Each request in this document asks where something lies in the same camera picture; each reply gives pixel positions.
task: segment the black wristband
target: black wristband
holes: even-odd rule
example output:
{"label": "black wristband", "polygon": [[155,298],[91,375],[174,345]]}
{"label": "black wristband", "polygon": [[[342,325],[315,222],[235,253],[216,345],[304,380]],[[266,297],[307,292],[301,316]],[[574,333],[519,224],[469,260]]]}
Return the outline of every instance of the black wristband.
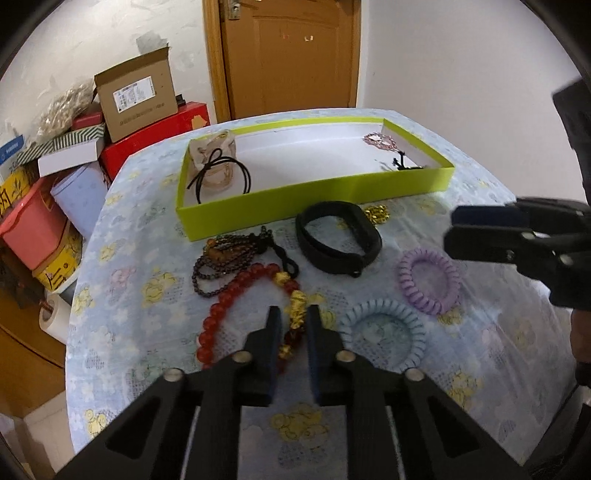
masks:
{"label": "black wristband", "polygon": [[[341,252],[319,242],[306,225],[325,216],[342,218],[365,255]],[[316,268],[332,274],[361,275],[382,249],[382,237],[359,206],[348,202],[320,202],[295,217],[295,232],[304,256]]]}

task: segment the person's arm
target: person's arm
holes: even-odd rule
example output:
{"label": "person's arm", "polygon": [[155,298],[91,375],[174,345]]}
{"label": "person's arm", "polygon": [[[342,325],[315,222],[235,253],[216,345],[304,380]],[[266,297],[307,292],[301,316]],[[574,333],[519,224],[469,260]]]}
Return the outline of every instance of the person's arm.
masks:
{"label": "person's arm", "polygon": [[591,363],[591,312],[573,310],[570,316],[572,330],[570,346],[579,362]]}

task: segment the white box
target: white box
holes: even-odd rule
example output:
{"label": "white box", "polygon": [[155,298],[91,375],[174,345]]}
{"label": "white box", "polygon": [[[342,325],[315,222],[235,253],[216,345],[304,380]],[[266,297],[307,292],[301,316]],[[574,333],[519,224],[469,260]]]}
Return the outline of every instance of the white box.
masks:
{"label": "white box", "polygon": [[95,138],[89,142],[79,143],[64,150],[43,155],[39,159],[39,175],[47,177],[58,171],[96,161],[104,146],[104,138]]}

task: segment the tape roll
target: tape roll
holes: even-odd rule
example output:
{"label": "tape roll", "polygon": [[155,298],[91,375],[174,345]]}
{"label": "tape roll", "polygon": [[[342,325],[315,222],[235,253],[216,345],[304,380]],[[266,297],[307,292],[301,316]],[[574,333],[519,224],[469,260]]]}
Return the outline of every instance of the tape roll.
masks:
{"label": "tape roll", "polygon": [[64,345],[68,342],[71,307],[57,294],[50,294],[47,303],[53,307],[53,313],[46,309],[39,312],[39,326],[46,334],[51,335]]}

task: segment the red bead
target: red bead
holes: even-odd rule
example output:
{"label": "red bead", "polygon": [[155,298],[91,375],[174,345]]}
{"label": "red bead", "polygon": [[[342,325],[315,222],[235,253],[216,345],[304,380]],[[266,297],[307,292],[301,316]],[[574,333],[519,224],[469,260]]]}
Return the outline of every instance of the red bead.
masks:
{"label": "red bead", "polygon": [[279,265],[277,265],[276,263],[270,263],[265,267],[265,270],[267,271],[267,277],[269,277],[270,279],[273,279],[275,274],[277,274],[281,271],[281,267]]}
{"label": "red bead", "polygon": [[214,303],[209,307],[209,315],[216,320],[222,320],[226,316],[226,309],[219,303]]}
{"label": "red bead", "polygon": [[250,287],[254,281],[254,278],[252,278],[252,275],[250,275],[249,272],[244,271],[236,275],[234,280],[237,281],[242,287]]}
{"label": "red bead", "polygon": [[203,364],[210,364],[213,360],[213,352],[209,348],[201,346],[197,349],[197,360]]}
{"label": "red bead", "polygon": [[249,270],[253,278],[261,278],[265,274],[265,265],[262,263],[253,263]]}
{"label": "red bead", "polygon": [[291,295],[291,292],[300,289],[300,284],[295,280],[288,280],[283,284],[283,289],[287,292],[288,295]]}
{"label": "red bead", "polygon": [[234,303],[234,295],[228,291],[223,291],[217,296],[217,300],[222,307],[228,309]]}
{"label": "red bead", "polygon": [[208,332],[215,332],[217,330],[217,328],[220,325],[220,321],[213,318],[213,317],[207,317],[204,321],[203,321],[203,330],[206,330]]}
{"label": "red bead", "polygon": [[286,360],[284,360],[284,359],[282,359],[282,358],[278,359],[278,362],[277,362],[277,370],[278,370],[278,373],[279,373],[280,375],[281,375],[283,372],[285,372],[285,365],[286,365],[286,364],[287,364],[287,361],[286,361]]}
{"label": "red bead", "polygon": [[213,336],[213,333],[210,331],[206,330],[205,332],[202,332],[201,335],[199,335],[199,345],[201,346],[211,348],[215,342],[216,339]]}
{"label": "red bead", "polygon": [[301,328],[296,330],[289,329],[283,336],[283,343],[290,345],[292,348],[298,346],[303,338],[304,332]]}
{"label": "red bead", "polygon": [[242,288],[241,285],[236,280],[232,280],[228,284],[226,291],[230,295],[232,295],[234,297],[234,299],[236,299],[236,297],[240,296],[242,294],[242,292],[244,292],[244,288]]}

